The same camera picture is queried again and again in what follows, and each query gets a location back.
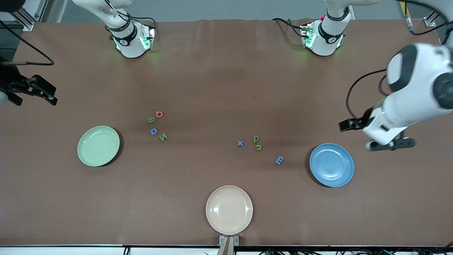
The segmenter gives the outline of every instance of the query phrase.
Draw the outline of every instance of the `blue plate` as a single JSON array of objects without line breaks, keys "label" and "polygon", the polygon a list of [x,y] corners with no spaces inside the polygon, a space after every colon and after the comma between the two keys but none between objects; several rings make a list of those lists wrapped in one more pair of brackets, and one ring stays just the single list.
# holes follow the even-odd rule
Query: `blue plate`
[{"label": "blue plate", "polygon": [[343,147],[325,143],[313,150],[310,169],[320,183],[329,187],[341,187],[352,179],[354,161]]}]

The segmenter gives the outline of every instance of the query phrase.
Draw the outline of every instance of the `table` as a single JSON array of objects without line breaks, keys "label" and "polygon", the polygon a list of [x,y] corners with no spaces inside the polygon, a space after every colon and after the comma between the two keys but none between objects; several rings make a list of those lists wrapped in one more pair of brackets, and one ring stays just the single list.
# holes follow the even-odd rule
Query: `table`
[{"label": "table", "polygon": [[[162,23],[155,51],[127,59],[103,26],[36,24],[24,34],[55,65],[20,71],[42,75],[59,101],[24,96],[1,109],[0,244],[216,244],[205,204],[223,185],[253,201],[242,245],[451,241],[453,115],[410,127],[418,144],[395,152],[368,152],[363,132],[338,130],[358,77],[436,35],[412,36],[403,20],[353,20],[338,51],[318,57],[274,21]],[[15,57],[42,59],[24,44]],[[353,90],[358,115],[382,99],[380,78]],[[164,117],[148,124],[155,111]],[[93,168],[76,148],[98,125],[115,128],[122,147]],[[311,176],[310,152],[325,142],[354,158],[346,186]]]}]

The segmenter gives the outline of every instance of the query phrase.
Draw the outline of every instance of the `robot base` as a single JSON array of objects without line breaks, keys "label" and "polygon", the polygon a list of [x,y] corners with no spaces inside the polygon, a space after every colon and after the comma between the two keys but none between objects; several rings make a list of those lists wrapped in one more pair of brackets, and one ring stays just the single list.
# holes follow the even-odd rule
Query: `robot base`
[{"label": "robot base", "polygon": [[138,33],[130,41],[128,46],[122,45],[122,40],[119,40],[118,42],[114,38],[116,48],[121,52],[121,54],[123,54],[123,56],[131,59],[140,57],[147,50],[152,50],[155,33],[155,29],[147,25],[143,25],[139,22],[134,22],[133,24],[137,28]]},{"label": "robot base", "polygon": [[316,55],[329,56],[334,53],[338,47],[340,47],[343,35],[339,39],[335,39],[334,43],[327,43],[326,40],[319,34],[318,27],[320,23],[321,20],[317,20],[301,28],[301,34],[308,36],[308,38],[302,37],[302,45],[304,48],[308,48],[313,51]]}]

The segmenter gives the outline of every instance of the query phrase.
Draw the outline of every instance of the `beige plate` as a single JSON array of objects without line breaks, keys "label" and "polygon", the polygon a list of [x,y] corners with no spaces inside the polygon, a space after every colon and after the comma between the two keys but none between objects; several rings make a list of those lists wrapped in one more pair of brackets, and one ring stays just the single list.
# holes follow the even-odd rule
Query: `beige plate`
[{"label": "beige plate", "polygon": [[216,189],[206,203],[207,221],[224,235],[235,235],[246,229],[252,215],[252,200],[244,190],[236,186]]}]

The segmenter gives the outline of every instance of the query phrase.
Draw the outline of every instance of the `green plate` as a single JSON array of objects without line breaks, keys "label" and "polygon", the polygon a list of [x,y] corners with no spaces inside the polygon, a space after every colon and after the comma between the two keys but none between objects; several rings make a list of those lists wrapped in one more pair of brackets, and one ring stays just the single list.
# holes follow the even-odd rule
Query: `green plate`
[{"label": "green plate", "polygon": [[77,154],[85,165],[100,167],[110,162],[119,149],[118,133],[111,127],[98,126],[82,136],[77,146]]}]

